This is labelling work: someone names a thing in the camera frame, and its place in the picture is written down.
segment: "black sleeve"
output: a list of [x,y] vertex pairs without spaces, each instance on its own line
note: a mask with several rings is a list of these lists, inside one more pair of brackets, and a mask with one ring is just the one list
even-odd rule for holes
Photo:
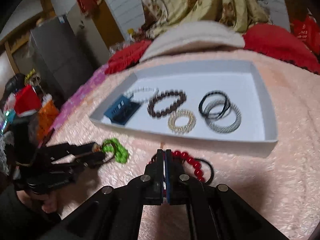
[[0,239],[34,240],[50,230],[59,220],[57,213],[38,214],[27,208],[18,199],[13,185],[0,195]]

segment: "silver bracelet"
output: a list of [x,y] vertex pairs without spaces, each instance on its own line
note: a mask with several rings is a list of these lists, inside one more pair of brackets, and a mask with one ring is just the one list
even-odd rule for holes
[[[189,122],[183,126],[175,126],[176,120],[179,117],[183,117],[183,116],[188,117]],[[195,115],[191,111],[185,110],[185,109],[181,109],[173,112],[168,120],[168,126],[170,130],[172,130],[175,133],[188,133],[194,128],[195,125],[196,125]]]
[[150,92],[150,91],[153,91],[153,92],[154,92],[150,97],[144,98],[144,99],[142,99],[142,100],[131,100],[131,101],[133,101],[133,102],[143,104],[143,103],[149,102],[151,98],[153,98],[154,96],[156,96],[156,95],[158,94],[158,92],[159,92],[159,88],[145,88],[145,87],[141,87],[141,88],[137,88],[137,89],[134,89],[134,90],[127,91],[126,93],[124,93],[124,96],[125,96],[126,98],[132,98],[135,93],[139,93],[139,92]]
[[[213,109],[213,108],[215,108],[216,106],[219,106],[219,105],[224,105],[224,103],[225,103],[225,100],[222,100],[222,99],[217,99],[217,100],[211,101],[205,107],[204,113],[205,114],[209,114],[211,109]],[[229,126],[220,126],[220,125],[216,125],[214,123],[214,121],[212,121],[212,119],[206,118],[205,120],[207,122],[207,125],[210,127],[211,130],[214,130],[214,131],[219,132],[219,133],[231,133],[231,132],[233,132],[233,131],[238,129],[238,127],[241,124],[241,112],[240,112],[239,108],[233,103],[230,103],[230,109],[234,110],[235,113],[236,113],[235,122],[232,125],[229,125]]]

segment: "sticker on refrigerator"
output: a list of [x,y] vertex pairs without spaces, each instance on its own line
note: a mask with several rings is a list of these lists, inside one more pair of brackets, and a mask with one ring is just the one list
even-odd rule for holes
[[59,16],[60,23],[65,23],[63,16]]

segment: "red bead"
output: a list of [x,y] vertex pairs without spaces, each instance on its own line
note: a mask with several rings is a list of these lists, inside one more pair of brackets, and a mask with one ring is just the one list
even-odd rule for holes
[[200,162],[197,162],[197,161],[194,161],[192,166],[193,166],[195,169],[199,169],[199,168],[201,168],[201,163],[200,163]]
[[204,177],[198,177],[198,180],[199,180],[200,182],[205,182]]
[[180,152],[180,151],[174,151],[174,152],[172,152],[172,155],[173,155],[174,157],[180,157],[181,152]]
[[203,171],[201,171],[201,169],[195,169],[195,175],[196,175],[197,177],[202,177]]
[[186,160],[189,157],[189,154],[187,152],[182,152],[181,153],[181,159]]
[[194,160],[193,157],[189,156],[189,157],[187,158],[187,163],[193,165],[194,162],[195,162],[195,160]]

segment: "refrigerator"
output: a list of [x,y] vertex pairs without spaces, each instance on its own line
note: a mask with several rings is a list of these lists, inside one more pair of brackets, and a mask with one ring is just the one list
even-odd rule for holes
[[66,15],[55,17],[31,30],[35,70],[48,91],[66,101],[93,74]]

